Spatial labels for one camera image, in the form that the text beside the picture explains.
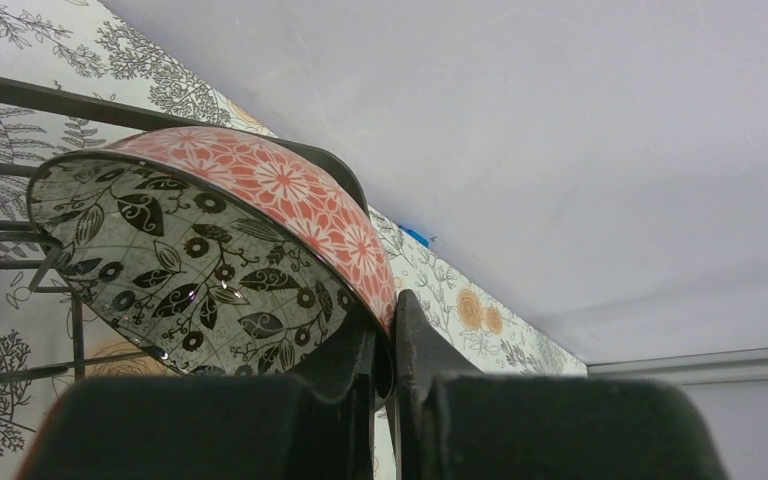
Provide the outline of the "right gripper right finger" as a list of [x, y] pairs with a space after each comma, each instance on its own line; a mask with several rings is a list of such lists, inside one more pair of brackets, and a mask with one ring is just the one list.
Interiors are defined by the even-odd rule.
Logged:
[[394, 452], [401, 479], [724, 479], [705, 421], [657, 381], [490, 374], [429, 323], [394, 318]]

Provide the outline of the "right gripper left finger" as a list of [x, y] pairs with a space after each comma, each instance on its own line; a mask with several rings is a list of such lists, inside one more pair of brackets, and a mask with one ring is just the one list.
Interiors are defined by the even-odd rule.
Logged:
[[22, 479], [369, 479], [374, 332], [348, 320], [290, 372], [86, 379]]

